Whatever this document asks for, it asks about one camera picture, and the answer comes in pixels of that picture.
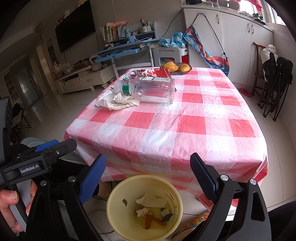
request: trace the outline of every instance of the human hand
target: human hand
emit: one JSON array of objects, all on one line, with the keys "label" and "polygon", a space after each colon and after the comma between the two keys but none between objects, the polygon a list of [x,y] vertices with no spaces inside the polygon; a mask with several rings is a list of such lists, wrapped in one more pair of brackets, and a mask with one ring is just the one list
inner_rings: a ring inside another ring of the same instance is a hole
[{"label": "human hand", "polygon": [[[29,215],[29,211],[31,209],[31,205],[34,199],[34,196],[37,191],[36,184],[31,181],[31,200],[28,206],[26,207],[26,213]],[[12,212],[9,209],[9,205],[16,205],[19,202],[19,196],[16,191],[11,191],[7,189],[0,190],[0,211],[8,223],[9,227],[11,227],[14,233],[22,232],[23,229],[20,224],[16,221],[15,217],[13,216]]]}]

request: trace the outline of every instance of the hanging bag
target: hanging bag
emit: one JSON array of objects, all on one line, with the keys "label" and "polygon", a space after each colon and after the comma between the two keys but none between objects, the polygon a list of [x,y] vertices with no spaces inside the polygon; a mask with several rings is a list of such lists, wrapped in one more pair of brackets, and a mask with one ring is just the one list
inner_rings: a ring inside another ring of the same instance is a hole
[{"label": "hanging bag", "polygon": [[228,63],[228,58],[226,57],[226,54],[223,50],[223,47],[218,39],[218,36],[216,35],[212,25],[210,24],[209,20],[207,19],[206,15],[205,18],[207,20],[207,22],[209,23],[209,25],[211,26],[221,48],[223,51],[223,54],[225,56],[225,59],[219,56],[211,56],[209,55],[209,53],[204,49],[202,42],[195,30],[195,28],[193,27],[193,24],[195,23],[198,15],[196,16],[196,18],[194,19],[192,25],[185,31],[185,33],[183,34],[184,39],[191,45],[191,47],[194,48],[194,50],[202,57],[202,59],[207,63],[207,65],[212,68],[212,69],[220,69],[223,71],[223,73],[228,76],[229,74],[229,63]]}]

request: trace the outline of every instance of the red slipper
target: red slipper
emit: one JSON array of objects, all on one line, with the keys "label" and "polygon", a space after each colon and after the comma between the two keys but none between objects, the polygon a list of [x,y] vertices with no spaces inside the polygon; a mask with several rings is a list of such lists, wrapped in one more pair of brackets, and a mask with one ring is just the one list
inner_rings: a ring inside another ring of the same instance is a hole
[{"label": "red slipper", "polygon": [[239,92],[245,96],[252,97],[252,93],[250,91],[246,90],[245,88],[240,88]]}]

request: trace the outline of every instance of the flat screen tv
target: flat screen tv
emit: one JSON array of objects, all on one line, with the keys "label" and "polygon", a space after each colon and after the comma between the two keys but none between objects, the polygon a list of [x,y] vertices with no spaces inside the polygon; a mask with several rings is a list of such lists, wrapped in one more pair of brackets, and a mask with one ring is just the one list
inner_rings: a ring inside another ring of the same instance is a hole
[{"label": "flat screen tv", "polygon": [[68,49],[79,40],[96,31],[90,0],[76,8],[55,29],[59,49]]}]

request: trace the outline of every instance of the red curtain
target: red curtain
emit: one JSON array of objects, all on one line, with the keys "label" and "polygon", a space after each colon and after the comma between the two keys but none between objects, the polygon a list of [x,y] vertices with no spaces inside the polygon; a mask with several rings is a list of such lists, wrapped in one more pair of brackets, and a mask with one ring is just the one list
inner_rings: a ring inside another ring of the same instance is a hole
[{"label": "red curtain", "polygon": [[253,3],[256,6],[258,11],[262,10],[262,6],[259,0],[247,0],[247,1]]}]

